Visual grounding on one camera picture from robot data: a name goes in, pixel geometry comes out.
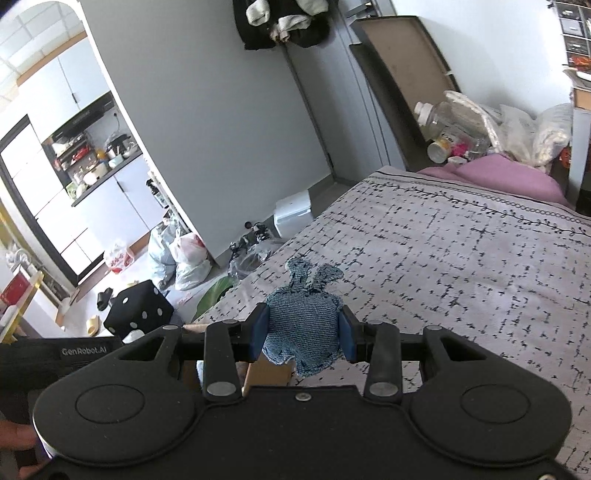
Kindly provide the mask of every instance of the white cabinet door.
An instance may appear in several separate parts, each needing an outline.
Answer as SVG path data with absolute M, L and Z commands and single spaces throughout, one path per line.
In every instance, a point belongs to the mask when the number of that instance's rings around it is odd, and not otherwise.
M 129 165 L 123 167 L 115 174 L 115 177 L 131 202 L 131 205 L 134 206 L 139 216 L 142 217 L 148 230 L 151 230 L 162 222 L 162 216 L 165 211 L 146 186 L 146 180 L 149 179 L 148 171 L 148 164 L 142 155 Z
M 88 38 L 80 40 L 58 58 L 80 109 L 86 108 L 111 90 Z
M 148 227 L 119 188 L 115 176 L 98 186 L 75 209 L 105 250 L 116 240 L 131 246 L 148 233 Z
M 18 91 L 42 142 L 80 111 L 58 59 L 32 75 Z

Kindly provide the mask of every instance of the hand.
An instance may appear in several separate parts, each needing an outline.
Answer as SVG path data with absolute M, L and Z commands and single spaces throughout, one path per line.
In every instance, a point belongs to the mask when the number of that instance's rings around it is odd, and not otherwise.
M 30 425 L 19 425 L 8 420 L 0 420 L 0 449 L 29 450 L 37 444 L 37 434 Z M 25 466 L 19 475 L 26 478 L 37 472 L 40 466 Z

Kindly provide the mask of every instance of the pink blanket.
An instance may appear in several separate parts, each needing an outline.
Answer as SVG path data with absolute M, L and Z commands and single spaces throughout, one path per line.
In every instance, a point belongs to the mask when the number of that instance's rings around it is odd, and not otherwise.
M 489 155 L 459 166 L 448 163 L 442 167 L 429 167 L 419 173 L 572 208 L 556 180 L 540 170 L 511 161 L 502 155 Z

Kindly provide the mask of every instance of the white trash bag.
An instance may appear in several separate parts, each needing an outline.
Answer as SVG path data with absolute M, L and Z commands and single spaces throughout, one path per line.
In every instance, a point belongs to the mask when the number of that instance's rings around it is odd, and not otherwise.
M 207 249 L 195 233 L 181 236 L 180 231 L 177 231 L 177 236 L 170 245 L 170 253 L 177 263 L 174 284 L 177 290 L 195 288 L 204 282 L 212 269 L 212 264 L 207 258 Z

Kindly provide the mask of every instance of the red plastic bag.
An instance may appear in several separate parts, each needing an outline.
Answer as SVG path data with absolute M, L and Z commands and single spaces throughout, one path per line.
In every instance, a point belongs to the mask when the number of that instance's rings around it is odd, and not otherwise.
M 134 253 L 120 240 L 117 240 L 113 247 L 105 251 L 105 264 L 115 274 L 123 272 L 134 260 Z

